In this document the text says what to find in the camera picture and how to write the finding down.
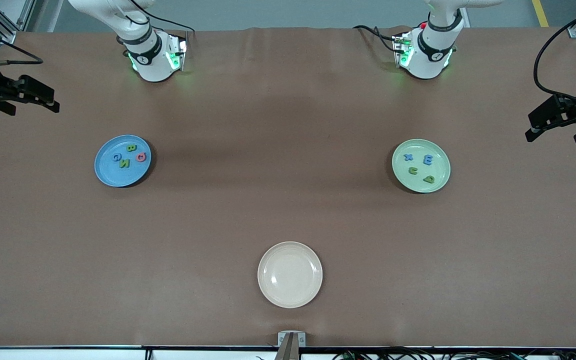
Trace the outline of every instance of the wire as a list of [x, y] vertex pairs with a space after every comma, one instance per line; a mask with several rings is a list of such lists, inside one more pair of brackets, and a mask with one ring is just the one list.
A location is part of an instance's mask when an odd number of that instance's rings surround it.
[[385, 40], [392, 40], [392, 39], [393, 39], [392, 37], [389, 38], [388, 36], [384, 36], [384, 35], [381, 35], [381, 34], [377, 34], [377, 32], [376, 32], [375, 30], [371, 29], [370, 27], [367, 27], [366, 25], [357, 25], [357, 26], [353, 27], [352, 29], [364, 29], [364, 30], [368, 30], [368, 32], [370, 32], [370, 33], [373, 34], [374, 36], [376, 36], [376, 37], [381, 37], [382, 39], [385, 39]]
[[44, 60], [41, 59], [41, 57], [38, 57], [36, 55], [33, 55], [32, 53], [23, 50], [23, 48], [20, 48], [18, 46], [15, 46], [11, 43], [9, 43], [8, 41], [5, 41], [4, 39], [0, 39], [0, 42], [5, 44], [6, 46], [9, 46], [10, 48], [13, 48], [14, 50], [17, 50], [18, 52], [24, 54], [24, 55], [28, 55], [28, 57], [31, 57], [32, 59], [34, 59], [34, 61], [28, 61], [28, 60], [2, 60], [4, 63], [1, 63], [0, 66], [4, 66], [4, 65], [38, 65], [38, 64], [43, 64]]
[[[406, 357], [408, 357], [411, 360], [428, 360], [429, 358], [432, 358], [433, 360], [436, 360], [437, 358], [435, 356], [438, 356], [440, 354], [435, 353], [429, 353], [428, 351], [432, 351], [429, 350], [428, 348], [423, 349], [423, 348], [408, 348], [408, 347], [404, 347], [404, 346], [389, 346], [389, 347], [384, 347], [384, 348], [375, 348], [374, 352], [373, 350], [355, 350], [354, 348], [347, 348], [347, 349], [342, 349], [341, 353], [336, 354], [336, 356], [334, 356], [332, 358], [332, 360], [337, 360], [339, 359], [341, 356], [343, 356], [343, 360], [395, 360], [395, 357], [393, 357], [393, 355], [398, 356], [396, 359], [400, 360], [400, 359], [405, 359]], [[537, 355], [539, 356], [544, 356], [544, 355], [555, 355], [558, 357], [558, 360], [576, 360], [576, 351], [567, 351], [564, 352], [562, 350], [559, 349], [553, 349], [553, 348], [531, 348], [531, 349], [526, 349], [526, 350], [530, 350], [527, 353], [525, 353], [525, 355], [521, 356], [521, 358], [528, 358], [529, 356], [537, 353]], [[372, 358], [370, 355], [368, 355], [365, 351], [369, 351], [371, 354], [374, 354], [377, 356], [377, 359]], [[489, 352], [489, 351], [464, 351], [464, 352], [446, 352], [443, 355], [441, 355], [441, 360], [486, 360], [486, 359], [490, 359], [490, 360], [512, 360], [512, 359], [516, 359], [516, 357], [512, 357], [510, 352], [505, 352], [505, 351], [499, 351], [499, 350], [495, 350], [494, 352]]]
[[543, 44], [541, 50], [539, 50], [539, 53], [537, 53], [537, 57], [534, 60], [534, 66], [532, 68], [532, 79], [534, 80], [534, 84], [537, 85], [537, 88], [539, 88], [541, 91], [547, 93], [547, 94], [551, 94], [554, 96], [560, 96], [562, 98], [566, 98], [572, 101], [576, 102], [576, 96], [573, 95], [569, 95], [567, 93], [563, 93], [560, 91], [554, 91], [552, 89], [549, 89], [547, 87], [545, 87], [544, 85], [541, 84], [541, 82], [539, 82], [539, 76], [538, 76], [538, 69], [539, 69], [539, 61], [542, 59], [542, 55], [544, 54], [544, 51], [546, 51], [546, 48], [548, 48], [549, 45], [551, 45], [551, 43], [553, 43], [553, 41], [555, 40], [555, 38], [557, 36], [559, 36], [559, 34], [561, 34], [562, 32], [566, 31], [566, 29], [568, 29], [569, 27], [573, 26], [576, 23], [576, 18], [574, 18], [574, 20], [572, 20], [571, 22], [567, 23], [566, 25], [563, 25], [562, 28], [560, 28], [559, 30], [557, 30], [549, 39], [548, 41], [546, 41], [546, 43]]
[[126, 19], [130, 20], [131, 23], [135, 23], [137, 25], [148, 25], [148, 23], [151, 22], [151, 19], [146, 17], [146, 22], [137, 22], [135, 20], [133, 20], [132, 18], [130, 18], [130, 16], [128, 16], [127, 14], [124, 15], [126, 17]]
[[130, 2], [133, 3], [134, 6], [137, 7], [139, 10], [141, 10], [142, 12], [144, 12], [146, 15], [150, 16], [150, 17], [153, 18], [153, 19], [165, 21], [166, 23], [170, 23], [170, 24], [172, 24], [172, 25], [177, 25], [178, 27], [186, 28], [186, 29], [188, 29], [188, 30], [190, 30], [190, 31], [192, 31], [192, 32], [195, 32], [195, 29], [194, 29], [194, 28], [192, 28], [192, 27], [190, 27], [190, 26], [183, 25], [183, 23], [178, 23], [178, 22], [174, 22], [174, 21], [171, 21], [171, 20], [167, 20], [167, 19], [165, 19], [165, 18], [160, 18], [160, 17], [158, 17], [158, 16], [155, 16], [155, 15], [149, 13], [148, 11], [146, 11], [146, 9], [144, 9], [143, 7], [141, 7], [141, 5], [139, 5], [135, 0], [130, 0]]
[[397, 53], [397, 54], [403, 54], [404, 53], [403, 50], [398, 50], [396, 48], [392, 48], [392, 47], [388, 46], [388, 44], [386, 43], [386, 40], [387, 41], [393, 41], [393, 37], [399, 36], [401, 34], [405, 34], [405, 33], [407, 33], [407, 31], [399, 32], [399, 33], [394, 34], [392, 36], [386, 36], [386, 35], [382, 35], [382, 33], [379, 31], [379, 28], [376, 26], [373, 29], [371, 29], [370, 27], [367, 27], [366, 25], [357, 25], [357, 26], [353, 27], [352, 29], [368, 30], [371, 34], [373, 34], [374, 36], [379, 38], [379, 40], [386, 47], [386, 49], [392, 51], [393, 53]]

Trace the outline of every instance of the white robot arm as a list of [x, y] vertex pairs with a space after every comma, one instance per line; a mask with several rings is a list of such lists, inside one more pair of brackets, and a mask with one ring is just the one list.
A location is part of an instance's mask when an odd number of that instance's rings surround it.
[[420, 79], [432, 79], [448, 66], [453, 45], [464, 28], [460, 8], [485, 8], [504, 0], [423, 0], [430, 6], [425, 27], [394, 39], [398, 66]]
[[88, 14], [114, 30], [128, 49], [132, 68], [148, 82], [166, 80], [181, 70], [186, 57], [186, 39], [153, 29], [142, 9], [154, 0], [68, 0], [79, 12]]

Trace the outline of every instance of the cream plate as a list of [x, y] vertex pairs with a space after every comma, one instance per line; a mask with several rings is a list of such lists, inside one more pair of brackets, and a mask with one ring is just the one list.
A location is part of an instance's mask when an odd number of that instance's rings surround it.
[[299, 308], [320, 291], [322, 262], [313, 249], [302, 243], [278, 243], [262, 256], [256, 279], [271, 303], [286, 309]]

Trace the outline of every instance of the plate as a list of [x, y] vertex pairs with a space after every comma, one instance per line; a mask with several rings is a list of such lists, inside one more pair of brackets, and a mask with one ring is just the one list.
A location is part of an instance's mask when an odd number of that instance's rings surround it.
[[424, 139], [402, 142], [392, 155], [392, 171], [411, 191], [432, 193], [450, 178], [450, 161], [436, 143]]
[[322, 287], [323, 269], [313, 249], [286, 241], [268, 249], [256, 271], [259, 289], [274, 305], [286, 309], [310, 303]]
[[136, 135], [121, 135], [103, 144], [94, 158], [94, 173], [109, 187], [127, 187], [151, 167], [151, 147]]

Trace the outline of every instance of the brown table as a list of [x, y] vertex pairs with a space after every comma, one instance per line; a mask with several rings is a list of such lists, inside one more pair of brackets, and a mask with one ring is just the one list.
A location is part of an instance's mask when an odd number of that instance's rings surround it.
[[[553, 29], [466, 29], [437, 79], [350, 29], [192, 35], [185, 73], [141, 80], [115, 35], [21, 33], [7, 66], [61, 112], [0, 115], [0, 345], [576, 346], [575, 127], [527, 143]], [[4, 50], [3, 57], [22, 57]], [[576, 39], [542, 82], [576, 94]], [[101, 184], [108, 139], [157, 153]], [[432, 194], [391, 176], [412, 138], [448, 153]], [[261, 294], [270, 246], [303, 242], [324, 283], [299, 309]]]

